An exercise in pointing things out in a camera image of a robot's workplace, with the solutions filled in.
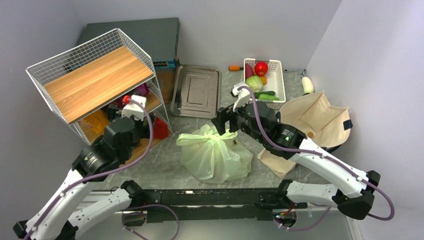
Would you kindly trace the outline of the purple snack bag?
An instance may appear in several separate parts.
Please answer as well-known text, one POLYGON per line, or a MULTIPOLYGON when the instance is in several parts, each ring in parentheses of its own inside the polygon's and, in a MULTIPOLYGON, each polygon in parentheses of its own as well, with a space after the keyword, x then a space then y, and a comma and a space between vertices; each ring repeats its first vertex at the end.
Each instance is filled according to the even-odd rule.
POLYGON ((146 83, 141 84, 140 86, 136 87, 133 94, 137 96, 145 97, 147 94, 150 93, 150 88, 146 83))

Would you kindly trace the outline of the green avocado plastic bag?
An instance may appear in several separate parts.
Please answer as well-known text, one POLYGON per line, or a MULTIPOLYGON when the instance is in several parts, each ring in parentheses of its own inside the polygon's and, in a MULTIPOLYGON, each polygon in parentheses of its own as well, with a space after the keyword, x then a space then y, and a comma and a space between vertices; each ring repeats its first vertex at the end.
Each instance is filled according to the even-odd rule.
POLYGON ((182 165, 198 180, 222 184, 242 179, 252 170, 253 154, 237 138, 237 132, 205 124, 192 133, 182 133, 176 140, 181 147, 182 165))

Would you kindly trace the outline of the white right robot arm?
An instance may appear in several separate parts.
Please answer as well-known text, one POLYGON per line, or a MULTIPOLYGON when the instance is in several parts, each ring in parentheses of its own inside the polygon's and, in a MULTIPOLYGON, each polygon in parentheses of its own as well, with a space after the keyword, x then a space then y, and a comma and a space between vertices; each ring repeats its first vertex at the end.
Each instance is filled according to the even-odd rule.
POLYGON ((310 184, 282 180, 275 192, 276 203, 282 208, 300 203, 326 205, 350 218, 363 220, 375 199, 375 190, 365 182, 377 186, 380 174, 341 162, 296 127, 281 123, 275 111, 265 103, 258 102, 257 107, 261 124, 256 121, 252 103, 237 109, 232 105, 221 107, 211 122, 220 135, 240 130, 278 160, 303 165, 328 181, 328 184, 310 184))

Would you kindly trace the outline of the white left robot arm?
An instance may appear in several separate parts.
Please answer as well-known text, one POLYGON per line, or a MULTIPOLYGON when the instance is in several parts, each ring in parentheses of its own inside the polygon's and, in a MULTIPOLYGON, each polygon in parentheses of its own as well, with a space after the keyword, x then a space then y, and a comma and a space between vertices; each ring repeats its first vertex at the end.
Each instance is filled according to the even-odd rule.
POLYGON ((46 205, 31 219, 18 221, 13 231, 23 240, 75 240, 113 213, 137 210, 144 203, 144 192, 128 180, 110 195, 77 210, 84 198, 109 175, 123 170, 146 134, 151 148, 154 119, 144 114, 113 119, 91 145, 83 148, 65 180, 46 205))

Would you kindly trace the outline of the yellow snack bag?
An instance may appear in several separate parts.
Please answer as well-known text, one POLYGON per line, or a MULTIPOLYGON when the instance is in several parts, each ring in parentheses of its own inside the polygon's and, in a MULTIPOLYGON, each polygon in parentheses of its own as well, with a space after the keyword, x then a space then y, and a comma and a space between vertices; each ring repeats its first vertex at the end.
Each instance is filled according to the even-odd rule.
POLYGON ((93 112, 80 122, 96 134, 102 134, 105 127, 109 124, 107 115, 102 110, 93 112))

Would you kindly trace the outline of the beige canvas tote bag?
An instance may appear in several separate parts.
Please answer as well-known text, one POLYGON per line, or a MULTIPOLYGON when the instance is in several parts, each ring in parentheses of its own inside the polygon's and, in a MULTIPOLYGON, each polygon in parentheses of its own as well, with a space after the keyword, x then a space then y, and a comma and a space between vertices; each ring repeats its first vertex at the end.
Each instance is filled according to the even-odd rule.
POLYGON ((292 99, 277 113, 281 123, 299 129, 329 153, 347 141, 353 128, 349 108, 331 105, 324 92, 292 99))

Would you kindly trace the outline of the white wire shelf rack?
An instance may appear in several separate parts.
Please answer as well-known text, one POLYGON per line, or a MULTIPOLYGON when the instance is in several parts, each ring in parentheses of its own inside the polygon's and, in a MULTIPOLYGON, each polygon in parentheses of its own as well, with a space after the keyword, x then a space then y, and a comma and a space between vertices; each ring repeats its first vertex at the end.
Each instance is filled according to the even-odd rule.
POLYGON ((168 113, 152 57, 121 29, 112 29, 26 68, 49 109, 85 143, 98 136, 87 116, 146 84, 146 110, 165 123, 168 113))

